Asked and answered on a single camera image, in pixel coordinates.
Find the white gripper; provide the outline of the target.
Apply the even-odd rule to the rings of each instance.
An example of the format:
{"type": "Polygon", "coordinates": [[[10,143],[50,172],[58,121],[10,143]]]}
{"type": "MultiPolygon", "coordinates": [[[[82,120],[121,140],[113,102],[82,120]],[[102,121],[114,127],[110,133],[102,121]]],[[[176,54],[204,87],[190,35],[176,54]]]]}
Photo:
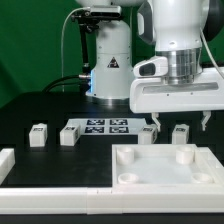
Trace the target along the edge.
{"type": "Polygon", "coordinates": [[[215,68],[206,68],[190,84],[166,84],[168,60],[154,56],[134,66],[135,80],[130,88],[130,109],[151,113],[158,132],[159,113],[203,111],[202,130],[206,130],[211,110],[224,110],[224,78],[215,68]]]}

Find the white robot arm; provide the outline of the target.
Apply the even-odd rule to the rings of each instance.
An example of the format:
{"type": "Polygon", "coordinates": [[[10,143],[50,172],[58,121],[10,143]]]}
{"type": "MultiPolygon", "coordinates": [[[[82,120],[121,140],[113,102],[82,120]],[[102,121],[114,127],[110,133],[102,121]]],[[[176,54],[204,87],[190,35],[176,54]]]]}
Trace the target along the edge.
{"type": "Polygon", "coordinates": [[[153,120],[164,112],[201,111],[207,121],[224,109],[224,68],[203,69],[203,29],[221,14],[219,0],[76,0],[97,29],[97,63],[86,95],[97,102],[127,101],[153,120]],[[155,55],[130,64],[131,30],[121,9],[138,6],[138,35],[155,55]]]}

